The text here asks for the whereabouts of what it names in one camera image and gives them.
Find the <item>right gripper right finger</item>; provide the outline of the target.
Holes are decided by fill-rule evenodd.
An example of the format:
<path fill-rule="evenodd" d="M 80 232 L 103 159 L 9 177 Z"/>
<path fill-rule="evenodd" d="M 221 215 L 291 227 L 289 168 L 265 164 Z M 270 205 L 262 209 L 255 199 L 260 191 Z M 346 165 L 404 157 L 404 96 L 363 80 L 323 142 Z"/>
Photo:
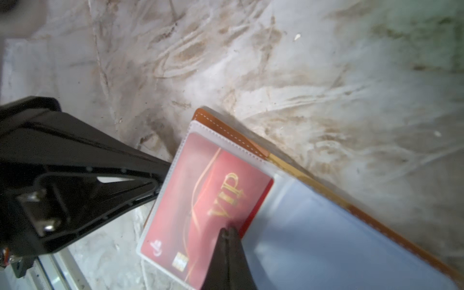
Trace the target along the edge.
<path fill-rule="evenodd" d="M 257 290 L 237 229 L 228 229 L 228 284 L 231 290 Z"/>

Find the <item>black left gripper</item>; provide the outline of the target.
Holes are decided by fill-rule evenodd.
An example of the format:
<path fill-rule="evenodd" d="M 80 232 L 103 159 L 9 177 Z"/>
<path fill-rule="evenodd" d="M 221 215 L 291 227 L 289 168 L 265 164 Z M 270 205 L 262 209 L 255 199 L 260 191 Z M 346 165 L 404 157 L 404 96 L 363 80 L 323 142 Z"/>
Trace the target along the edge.
<path fill-rule="evenodd" d="M 51 97 L 1 106 L 1 250 L 63 250 L 156 197 L 169 164 L 61 112 Z"/>

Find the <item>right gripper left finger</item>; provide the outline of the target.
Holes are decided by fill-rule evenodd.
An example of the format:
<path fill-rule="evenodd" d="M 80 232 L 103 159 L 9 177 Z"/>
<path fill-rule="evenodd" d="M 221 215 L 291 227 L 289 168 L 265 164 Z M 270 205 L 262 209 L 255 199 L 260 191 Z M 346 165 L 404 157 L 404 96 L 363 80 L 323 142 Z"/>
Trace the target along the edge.
<path fill-rule="evenodd" d="M 217 237 L 211 262 L 205 276 L 202 290 L 229 290 L 229 238 L 230 228 L 222 228 Z"/>

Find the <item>brown leather card holder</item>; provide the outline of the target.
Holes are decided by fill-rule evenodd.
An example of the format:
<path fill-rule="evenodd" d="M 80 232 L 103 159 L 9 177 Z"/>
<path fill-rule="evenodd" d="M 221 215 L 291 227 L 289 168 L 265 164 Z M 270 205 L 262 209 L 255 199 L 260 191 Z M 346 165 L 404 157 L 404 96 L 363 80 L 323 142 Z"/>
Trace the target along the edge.
<path fill-rule="evenodd" d="M 274 180 L 249 226 L 239 234 L 259 289 L 461 290 L 464 287 L 464 279 L 458 272 L 204 109 L 196 110 L 157 201 L 188 134 L 193 132 Z"/>

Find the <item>red VIP card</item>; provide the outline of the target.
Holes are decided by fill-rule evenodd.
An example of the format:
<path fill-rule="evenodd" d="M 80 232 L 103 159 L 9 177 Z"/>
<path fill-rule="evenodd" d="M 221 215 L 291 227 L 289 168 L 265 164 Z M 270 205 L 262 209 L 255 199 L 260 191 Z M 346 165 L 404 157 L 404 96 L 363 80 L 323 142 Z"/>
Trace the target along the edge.
<path fill-rule="evenodd" d="M 273 178 L 197 132 L 188 134 L 139 253 L 198 290 L 221 228 L 243 234 Z"/>

